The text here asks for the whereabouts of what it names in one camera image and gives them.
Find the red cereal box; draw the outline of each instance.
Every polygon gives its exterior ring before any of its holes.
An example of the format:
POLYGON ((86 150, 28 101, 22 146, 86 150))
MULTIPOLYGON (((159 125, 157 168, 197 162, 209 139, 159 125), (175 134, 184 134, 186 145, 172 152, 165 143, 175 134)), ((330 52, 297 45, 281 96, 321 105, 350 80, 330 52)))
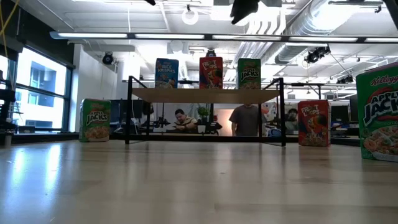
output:
POLYGON ((223 88, 223 58, 203 57, 199 64, 200 88, 223 88))
POLYGON ((301 146, 330 145, 330 111, 327 100, 298 103, 298 143, 301 146))

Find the person in gray shirt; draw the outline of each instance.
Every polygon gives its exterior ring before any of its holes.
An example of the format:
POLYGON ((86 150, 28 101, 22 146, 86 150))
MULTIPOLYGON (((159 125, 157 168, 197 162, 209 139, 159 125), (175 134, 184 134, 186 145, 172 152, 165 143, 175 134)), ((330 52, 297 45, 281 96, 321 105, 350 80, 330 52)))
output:
POLYGON ((258 114, 259 109, 253 105, 242 105, 232 112, 229 121, 232 122, 233 136, 258 136, 258 114))

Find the person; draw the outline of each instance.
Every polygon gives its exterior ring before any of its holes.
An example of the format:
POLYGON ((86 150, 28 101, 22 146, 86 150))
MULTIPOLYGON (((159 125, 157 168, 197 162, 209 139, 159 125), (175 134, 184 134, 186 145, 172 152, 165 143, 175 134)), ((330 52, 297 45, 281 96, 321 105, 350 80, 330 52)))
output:
POLYGON ((178 109, 175 111, 175 118, 177 121, 175 122, 175 128, 180 131, 189 131, 197 128, 197 120, 195 118, 191 118, 187 116, 183 110, 178 109))
MULTIPOLYGON (((232 136, 258 136, 258 114, 258 107, 250 104, 235 108, 229 118, 232 122, 232 136)), ((264 115, 261 118, 262 123, 265 123, 264 115)))
POLYGON ((285 114, 285 126, 286 131, 290 134, 293 131, 299 130, 299 126, 297 124, 297 115, 298 111, 295 108, 290 109, 287 114, 285 114))

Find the green cereal box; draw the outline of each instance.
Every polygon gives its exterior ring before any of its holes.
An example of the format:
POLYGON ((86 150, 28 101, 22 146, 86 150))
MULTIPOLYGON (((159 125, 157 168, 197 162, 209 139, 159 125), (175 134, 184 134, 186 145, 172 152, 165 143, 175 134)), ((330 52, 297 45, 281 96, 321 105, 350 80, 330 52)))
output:
POLYGON ((398 162, 398 63, 356 77, 361 153, 398 162))
POLYGON ((261 89, 261 60, 240 58, 238 60, 238 88, 261 89))
POLYGON ((110 101, 84 99, 80 104, 79 141, 109 141, 110 115, 110 101))

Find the wooden floor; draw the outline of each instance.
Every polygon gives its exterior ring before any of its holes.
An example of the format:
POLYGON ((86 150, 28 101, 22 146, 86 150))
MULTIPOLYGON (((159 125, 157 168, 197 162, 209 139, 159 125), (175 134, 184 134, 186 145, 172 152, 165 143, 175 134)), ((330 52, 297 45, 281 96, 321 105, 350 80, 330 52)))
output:
POLYGON ((348 146, 76 141, 0 149, 0 223, 397 223, 398 163, 348 146))

